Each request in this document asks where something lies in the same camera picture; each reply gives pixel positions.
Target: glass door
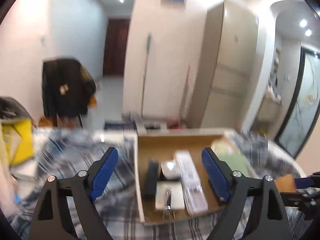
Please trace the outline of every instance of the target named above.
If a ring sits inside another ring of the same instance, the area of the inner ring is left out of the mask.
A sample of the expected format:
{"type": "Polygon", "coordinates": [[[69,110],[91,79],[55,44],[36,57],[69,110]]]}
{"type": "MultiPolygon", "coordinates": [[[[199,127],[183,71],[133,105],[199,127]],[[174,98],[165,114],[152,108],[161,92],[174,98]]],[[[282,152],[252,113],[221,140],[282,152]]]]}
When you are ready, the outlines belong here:
{"type": "Polygon", "coordinates": [[[320,55],[301,49],[297,85],[284,119],[276,136],[276,143],[292,157],[302,150],[319,116],[320,55]]]}

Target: cardboard box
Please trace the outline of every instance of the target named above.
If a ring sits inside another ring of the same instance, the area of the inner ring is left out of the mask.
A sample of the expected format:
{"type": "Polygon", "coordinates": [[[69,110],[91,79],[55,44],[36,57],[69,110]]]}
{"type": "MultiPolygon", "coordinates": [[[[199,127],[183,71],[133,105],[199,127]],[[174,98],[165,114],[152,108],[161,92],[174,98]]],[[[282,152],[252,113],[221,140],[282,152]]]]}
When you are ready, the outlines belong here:
{"type": "Polygon", "coordinates": [[[224,206],[219,206],[214,193],[209,185],[208,174],[202,165],[201,152],[204,148],[210,147],[214,140],[224,138],[221,129],[216,131],[176,131],[170,134],[157,133],[138,136],[137,151],[135,152],[135,179],[137,190],[137,201],[140,215],[140,222],[146,225],[155,225],[191,218],[187,210],[175,211],[175,220],[164,219],[163,213],[156,211],[155,200],[144,200],[141,197],[143,192],[145,176],[150,161],[169,161],[177,150],[188,150],[199,174],[201,185],[208,202],[208,210],[205,213],[196,214],[195,217],[214,213],[224,206]]]}

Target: bed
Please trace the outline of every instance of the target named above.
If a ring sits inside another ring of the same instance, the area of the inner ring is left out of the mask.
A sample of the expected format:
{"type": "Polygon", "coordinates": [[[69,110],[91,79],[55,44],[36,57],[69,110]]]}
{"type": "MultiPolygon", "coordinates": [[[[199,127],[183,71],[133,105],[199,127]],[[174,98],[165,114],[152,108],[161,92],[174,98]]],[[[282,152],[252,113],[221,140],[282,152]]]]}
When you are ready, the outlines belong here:
{"type": "MultiPolygon", "coordinates": [[[[271,175],[278,178],[285,174],[305,177],[295,161],[272,142],[254,134],[238,134],[228,131],[225,135],[246,156],[259,177],[271,175]]],[[[28,239],[33,210],[42,186],[49,175],[58,179],[74,176],[99,160],[108,147],[119,152],[119,162],[103,195],[95,201],[96,209],[114,240],[122,239],[206,239],[217,223],[221,211],[203,217],[159,226],[143,226],[139,220],[133,151],[136,134],[111,134],[104,131],[35,129],[34,149],[38,163],[36,182],[31,193],[19,204],[19,214],[10,217],[12,227],[22,240],[28,239]]],[[[234,239],[240,239],[247,223],[251,198],[247,198],[242,218],[234,239]]],[[[73,199],[68,206],[77,235],[86,239],[79,222],[73,199]]],[[[297,208],[286,208],[292,239],[299,239],[308,227],[303,214],[297,208]]]]}

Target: plaid bed sheet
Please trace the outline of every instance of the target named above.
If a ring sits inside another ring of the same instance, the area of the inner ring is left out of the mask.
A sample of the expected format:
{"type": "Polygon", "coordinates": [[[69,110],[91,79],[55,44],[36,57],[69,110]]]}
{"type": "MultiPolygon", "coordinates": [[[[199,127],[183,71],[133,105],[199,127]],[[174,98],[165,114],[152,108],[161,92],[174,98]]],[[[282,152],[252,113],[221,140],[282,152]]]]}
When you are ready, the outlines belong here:
{"type": "MultiPolygon", "coordinates": [[[[31,195],[19,204],[20,213],[10,218],[12,227],[22,240],[28,239],[33,211],[46,178],[49,175],[55,175],[58,179],[68,178],[80,170],[87,170],[109,147],[118,150],[119,162],[103,195],[94,204],[114,240],[206,240],[221,215],[220,211],[188,221],[143,226],[136,200],[133,140],[125,138],[124,143],[113,143],[106,138],[105,142],[101,142],[84,130],[36,130],[35,133],[42,133],[46,138],[45,143],[38,148],[37,185],[31,195]]],[[[241,139],[231,136],[230,139],[247,157],[259,177],[270,174],[278,178],[289,173],[300,177],[292,164],[268,152],[268,140],[252,134],[242,135],[241,139]]],[[[251,203],[252,198],[247,198],[234,239],[242,237],[251,203]]],[[[78,237],[86,239],[71,197],[68,197],[68,206],[78,237]]],[[[310,222],[303,220],[303,214],[297,208],[286,209],[292,239],[299,239],[310,222]]]]}

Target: white wall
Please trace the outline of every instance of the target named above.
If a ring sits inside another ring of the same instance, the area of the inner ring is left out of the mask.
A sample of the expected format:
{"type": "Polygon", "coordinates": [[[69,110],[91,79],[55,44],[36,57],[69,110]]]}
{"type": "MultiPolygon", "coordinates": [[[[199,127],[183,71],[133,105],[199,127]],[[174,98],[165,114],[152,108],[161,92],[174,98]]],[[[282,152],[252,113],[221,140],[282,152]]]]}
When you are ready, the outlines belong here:
{"type": "Polygon", "coordinates": [[[278,88],[281,94],[281,107],[276,120],[270,127],[270,138],[275,138],[277,135],[292,101],[299,72],[300,52],[300,40],[282,37],[282,48],[277,74],[278,88]]]}
{"type": "Polygon", "coordinates": [[[290,4],[292,0],[248,1],[248,6],[259,16],[259,29],[254,70],[241,114],[243,131],[250,130],[266,91],[274,54],[276,17],[290,4]]]}
{"type": "Polygon", "coordinates": [[[102,76],[106,17],[95,0],[17,0],[0,25],[0,95],[43,114],[43,59],[73,56],[102,76]]]}
{"type": "Polygon", "coordinates": [[[52,55],[77,58],[93,78],[102,78],[107,18],[96,0],[49,0],[52,55]]]}
{"type": "Polygon", "coordinates": [[[152,34],[152,43],[144,115],[160,118],[178,116],[190,66],[186,113],[198,69],[207,8],[221,1],[187,0],[185,7],[161,4],[161,0],[135,1],[124,73],[124,113],[141,113],[149,33],[152,34]]]}
{"type": "Polygon", "coordinates": [[[132,10],[130,9],[120,10],[119,8],[116,8],[116,9],[107,8],[106,11],[107,11],[108,18],[110,19],[117,19],[117,18],[129,19],[131,18],[131,12],[132,12],[132,10]]]}
{"type": "Polygon", "coordinates": [[[275,36],[275,48],[273,50],[273,59],[275,59],[276,56],[276,49],[278,49],[281,53],[282,49],[282,36],[277,33],[276,31],[276,36],[275,36]]]}

